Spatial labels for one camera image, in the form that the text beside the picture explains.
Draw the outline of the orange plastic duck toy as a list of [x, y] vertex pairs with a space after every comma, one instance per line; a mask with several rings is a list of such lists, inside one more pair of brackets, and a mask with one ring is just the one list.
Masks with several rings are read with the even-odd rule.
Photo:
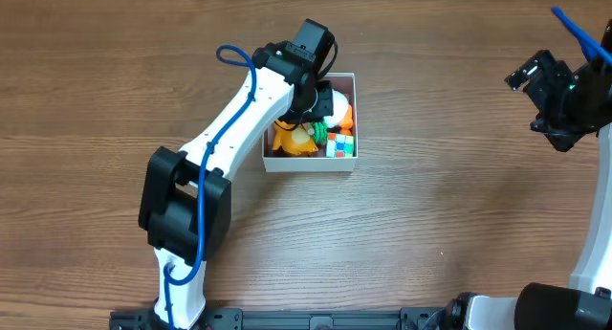
[[313, 156], [318, 152], [317, 144], [302, 124], [294, 126], [276, 121], [273, 128], [273, 151], [282, 150], [290, 156]]

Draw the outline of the yellow wooden rattle drum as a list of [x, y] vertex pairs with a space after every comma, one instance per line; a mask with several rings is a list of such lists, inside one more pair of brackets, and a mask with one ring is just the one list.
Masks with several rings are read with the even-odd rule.
[[314, 127], [310, 123], [308, 123], [306, 125], [306, 131], [307, 131], [307, 133], [309, 135], [314, 135], [315, 134], [315, 129], [314, 129]]

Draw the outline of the green round plastic cap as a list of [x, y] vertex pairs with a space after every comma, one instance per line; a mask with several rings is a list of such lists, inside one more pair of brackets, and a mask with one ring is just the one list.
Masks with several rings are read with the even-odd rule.
[[310, 122], [315, 129], [315, 134], [310, 135], [316, 144], [324, 144], [328, 138], [328, 127], [324, 121]]

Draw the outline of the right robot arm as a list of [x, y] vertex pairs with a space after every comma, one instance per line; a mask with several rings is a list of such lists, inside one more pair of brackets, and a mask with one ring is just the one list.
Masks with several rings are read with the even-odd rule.
[[515, 297], [456, 297], [430, 322], [438, 329], [611, 330], [611, 30], [596, 40], [561, 8], [551, 11], [578, 42], [584, 64], [573, 70], [540, 50], [505, 81], [532, 101], [531, 129], [556, 151], [596, 138], [597, 178], [579, 258], [564, 286], [531, 282]]

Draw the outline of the white plush duck toy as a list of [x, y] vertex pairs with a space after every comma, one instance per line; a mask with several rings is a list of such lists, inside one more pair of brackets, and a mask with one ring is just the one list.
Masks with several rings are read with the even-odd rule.
[[333, 114], [325, 118], [326, 125], [329, 129], [338, 129], [340, 134], [353, 134], [353, 107], [349, 103], [348, 97], [343, 93], [334, 90], [333, 96]]

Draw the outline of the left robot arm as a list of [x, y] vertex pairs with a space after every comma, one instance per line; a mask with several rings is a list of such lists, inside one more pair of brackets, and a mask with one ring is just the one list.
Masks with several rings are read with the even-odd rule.
[[269, 43], [234, 65], [248, 68], [244, 84], [213, 123], [174, 152], [150, 157], [139, 226], [160, 269], [155, 305], [132, 316], [111, 315], [112, 329], [201, 329], [206, 263], [228, 231], [231, 182], [258, 138], [276, 121], [296, 129], [332, 112], [332, 92], [319, 84], [338, 55], [327, 27], [306, 19], [291, 41]]

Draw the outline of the colourful puzzle cube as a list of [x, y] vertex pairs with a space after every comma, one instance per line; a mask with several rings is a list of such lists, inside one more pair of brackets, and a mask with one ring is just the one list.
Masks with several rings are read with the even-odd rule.
[[326, 158], [352, 158], [355, 156], [355, 137], [340, 133], [329, 133], [325, 145]]

